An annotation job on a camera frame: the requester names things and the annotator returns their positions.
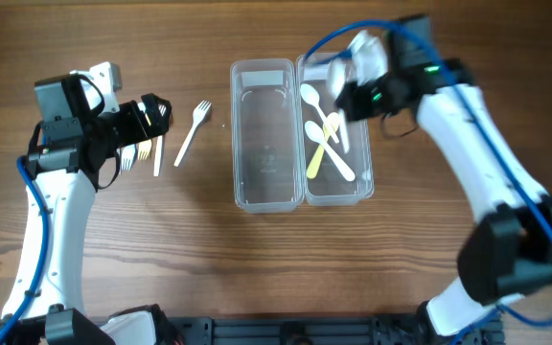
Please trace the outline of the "white plastic fork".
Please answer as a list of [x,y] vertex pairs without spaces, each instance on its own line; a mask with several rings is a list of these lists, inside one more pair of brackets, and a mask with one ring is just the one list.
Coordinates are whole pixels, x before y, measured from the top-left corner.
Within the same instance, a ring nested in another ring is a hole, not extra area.
[[163,151],[164,151],[164,136],[156,137],[156,144],[154,149],[154,164],[153,164],[153,175],[158,177],[161,173],[161,167],[163,162]]
[[128,145],[121,148],[121,169],[130,171],[136,161],[137,148],[135,145]]

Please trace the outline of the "yellow plastic fork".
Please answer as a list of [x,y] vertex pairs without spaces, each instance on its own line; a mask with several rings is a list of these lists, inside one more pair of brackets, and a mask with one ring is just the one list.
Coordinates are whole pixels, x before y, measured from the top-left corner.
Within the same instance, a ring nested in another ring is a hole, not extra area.
[[148,160],[150,158],[151,150],[152,150],[152,140],[147,139],[145,141],[142,141],[138,144],[137,147],[137,158],[139,160]]

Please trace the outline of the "white plastic spoon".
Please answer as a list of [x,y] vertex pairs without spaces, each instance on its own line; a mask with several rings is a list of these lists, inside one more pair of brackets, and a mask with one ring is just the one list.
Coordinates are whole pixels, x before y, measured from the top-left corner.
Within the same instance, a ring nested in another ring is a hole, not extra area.
[[336,131],[329,121],[328,117],[320,107],[320,95],[318,94],[317,90],[310,84],[302,83],[300,85],[300,95],[305,103],[314,107],[323,124],[327,127],[328,133],[330,134],[334,142],[338,144],[339,139],[337,137]]
[[350,151],[350,139],[349,139],[349,132],[347,127],[347,119],[345,115],[345,111],[343,109],[340,109],[338,111],[340,125],[340,136],[341,136],[341,143],[344,153],[348,153]]
[[325,153],[328,154],[330,159],[333,161],[334,165],[338,169],[342,177],[349,182],[352,182],[356,179],[356,174],[348,166],[348,164],[337,154],[337,152],[330,146],[328,143],[325,130],[313,121],[306,121],[304,123],[304,129],[306,135],[323,149]]

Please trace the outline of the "yellow plastic spoon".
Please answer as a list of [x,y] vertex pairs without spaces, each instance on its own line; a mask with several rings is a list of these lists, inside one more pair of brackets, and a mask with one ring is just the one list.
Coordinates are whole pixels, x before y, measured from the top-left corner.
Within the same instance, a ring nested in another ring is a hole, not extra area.
[[[327,116],[329,124],[334,130],[338,130],[339,127],[339,115],[336,112],[332,112]],[[321,161],[324,155],[324,149],[322,146],[318,146],[315,150],[308,166],[307,166],[307,178],[315,179],[320,169]]]

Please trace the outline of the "cream plastic fork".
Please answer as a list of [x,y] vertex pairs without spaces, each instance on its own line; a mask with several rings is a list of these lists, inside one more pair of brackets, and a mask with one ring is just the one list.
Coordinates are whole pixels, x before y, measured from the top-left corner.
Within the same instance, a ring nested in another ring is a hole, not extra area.
[[181,164],[181,162],[182,162],[189,146],[191,145],[191,142],[193,140],[193,137],[196,134],[197,129],[206,120],[206,118],[208,117],[208,113],[210,112],[211,108],[212,108],[212,104],[208,101],[202,101],[195,107],[195,109],[193,111],[192,126],[191,126],[191,128],[190,128],[190,130],[189,130],[189,132],[188,132],[188,134],[187,134],[187,136],[186,136],[186,138],[185,138],[185,140],[184,140],[184,142],[183,142],[183,144],[182,144],[182,146],[181,146],[181,148],[178,152],[178,154],[176,155],[176,158],[175,158],[174,163],[173,163],[173,165],[175,167],[178,167]]

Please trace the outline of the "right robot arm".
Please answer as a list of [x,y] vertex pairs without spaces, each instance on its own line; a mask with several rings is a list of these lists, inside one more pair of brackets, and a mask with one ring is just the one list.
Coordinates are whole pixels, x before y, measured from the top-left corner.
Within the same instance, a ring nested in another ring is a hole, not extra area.
[[[349,25],[342,58],[348,78],[332,77],[349,121],[407,109],[444,154],[471,206],[474,228],[457,275],[417,312],[418,339],[457,342],[513,304],[552,286],[552,195],[518,162],[493,122],[480,87],[457,58],[443,58],[425,15]],[[536,321],[551,327],[552,317]]]

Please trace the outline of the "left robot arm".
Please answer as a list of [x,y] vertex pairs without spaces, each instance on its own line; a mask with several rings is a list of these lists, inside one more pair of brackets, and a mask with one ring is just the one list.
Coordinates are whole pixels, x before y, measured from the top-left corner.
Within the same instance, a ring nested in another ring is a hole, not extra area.
[[26,184],[28,218],[19,268],[0,320],[0,344],[174,344],[177,331],[156,305],[127,309],[100,325],[81,294],[85,229],[100,169],[119,150],[162,136],[169,101],[146,94],[137,103],[106,103],[83,74],[34,86],[42,119],[16,160]]

